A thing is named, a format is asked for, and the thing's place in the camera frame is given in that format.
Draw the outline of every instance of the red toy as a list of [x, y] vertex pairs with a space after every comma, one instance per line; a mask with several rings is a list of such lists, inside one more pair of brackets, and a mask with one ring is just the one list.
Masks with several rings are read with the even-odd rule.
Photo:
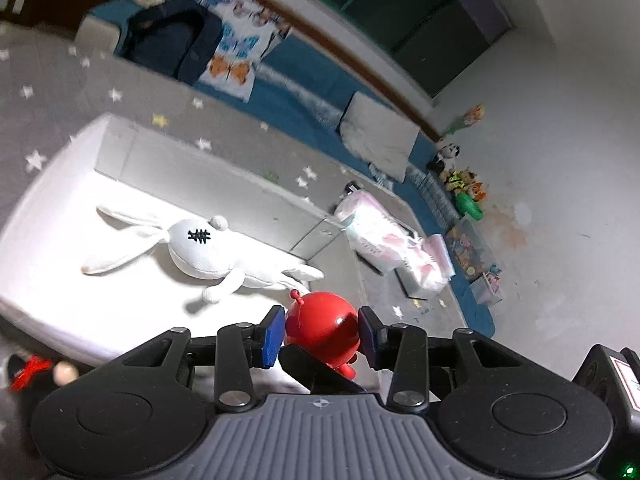
[[348, 363], [356, 360], [360, 345], [358, 315], [340, 296], [330, 292], [312, 292], [296, 300], [287, 312], [285, 344], [295, 343], [331, 368], [352, 380], [356, 372]]

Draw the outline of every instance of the red antenna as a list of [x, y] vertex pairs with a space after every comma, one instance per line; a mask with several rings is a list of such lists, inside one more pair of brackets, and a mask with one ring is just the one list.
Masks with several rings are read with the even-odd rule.
[[300, 298], [300, 291], [295, 288], [289, 293], [289, 296], [292, 300], [296, 300], [296, 303], [299, 304], [299, 306], [303, 306], [305, 304], [305, 300]]

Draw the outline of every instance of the gray pillow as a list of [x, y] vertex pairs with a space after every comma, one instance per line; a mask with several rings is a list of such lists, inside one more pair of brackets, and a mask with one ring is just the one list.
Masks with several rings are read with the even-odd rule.
[[409, 154], [420, 127], [385, 105], [356, 92], [340, 122], [340, 136], [354, 156], [404, 181]]

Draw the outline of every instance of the white pom-pom nose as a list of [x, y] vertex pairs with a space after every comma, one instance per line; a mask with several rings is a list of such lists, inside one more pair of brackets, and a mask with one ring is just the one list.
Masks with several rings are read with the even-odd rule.
[[229, 222], [222, 215], [215, 215], [209, 220], [209, 225], [216, 231], [226, 231], [229, 228]]

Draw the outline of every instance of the dark blue bag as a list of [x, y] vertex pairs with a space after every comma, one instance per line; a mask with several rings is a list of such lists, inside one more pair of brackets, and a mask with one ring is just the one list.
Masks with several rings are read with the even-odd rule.
[[222, 21], [193, 0], [167, 0], [129, 19], [122, 57], [189, 85], [206, 70]]

